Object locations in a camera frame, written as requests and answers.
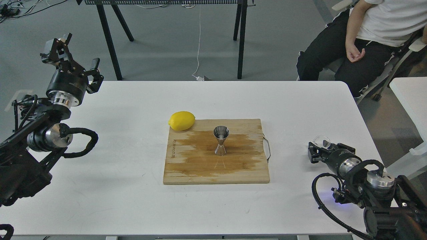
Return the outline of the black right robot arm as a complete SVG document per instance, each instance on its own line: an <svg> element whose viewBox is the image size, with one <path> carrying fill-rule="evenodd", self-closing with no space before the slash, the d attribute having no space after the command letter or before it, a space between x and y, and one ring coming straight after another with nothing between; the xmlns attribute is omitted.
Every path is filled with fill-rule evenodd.
<svg viewBox="0 0 427 240"><path fill-rule="evenodd" d="M324 162L332 173L322 173L312 182L318 208L348 232L364 240L425 240L426 201L422 200L406 176L393 177L377 160L355 155L355 149L342 143L308 143L311 163ZM333 177L336 203L353 203L364 210L367 233L339 220L321 201L316 184L322 177Z"/></svg>

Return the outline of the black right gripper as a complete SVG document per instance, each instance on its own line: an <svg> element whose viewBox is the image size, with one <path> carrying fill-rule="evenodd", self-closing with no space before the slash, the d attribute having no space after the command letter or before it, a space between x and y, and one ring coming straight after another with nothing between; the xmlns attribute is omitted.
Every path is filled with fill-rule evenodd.
<svg viewBox="0 0 427 240"><path fill-rule="evenodd" d="M355 148L343 143L331 143L329 149L316 146L313 142L308 143L310 162L313 164L324 162L342 179L352 168L362 162L361 158L355 155L355 151Z"/></svg>

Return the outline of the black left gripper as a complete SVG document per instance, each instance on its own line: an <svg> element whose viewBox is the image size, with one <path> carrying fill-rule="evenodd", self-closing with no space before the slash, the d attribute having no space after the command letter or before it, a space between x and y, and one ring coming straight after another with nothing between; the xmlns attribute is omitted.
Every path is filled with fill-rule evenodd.
<svg viewBox="0 0 427 240"><path fill-rule="evenodd" d="M98 69L100 58L93 59L90 70L85 70L74 61L68 49L71 37L72 34L68 33L60 39L54 38L47 41L44 52L40 56L43 63L55 66L55 73L48 85L46 96L56 103L59 103L57 99L65 97L68 100L68 106L74 107L81 105L85 91L89 94L99 91L104 76ZM88 76L93 77L90 84Z"/></svg>

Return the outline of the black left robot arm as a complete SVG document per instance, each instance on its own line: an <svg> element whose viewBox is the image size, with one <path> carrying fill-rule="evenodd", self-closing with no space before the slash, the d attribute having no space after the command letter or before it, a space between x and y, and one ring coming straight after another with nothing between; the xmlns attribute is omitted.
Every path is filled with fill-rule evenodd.
<svg viewBox="0 0 427 240"><path fill-rule="evenodd" d="M89 153L98 141L96 132L71 128L62 123L69 119L70 108L81 105L85 93L99 91L103 75L99 58L85 70L72 57L68 45L72 34L46 42L41 59L55 66L46 97L25 95L14 100L13 134L1 143L1 206L11 206L17 199L33 197L51 183L50 170L59 158L77 158Z"/></svg>

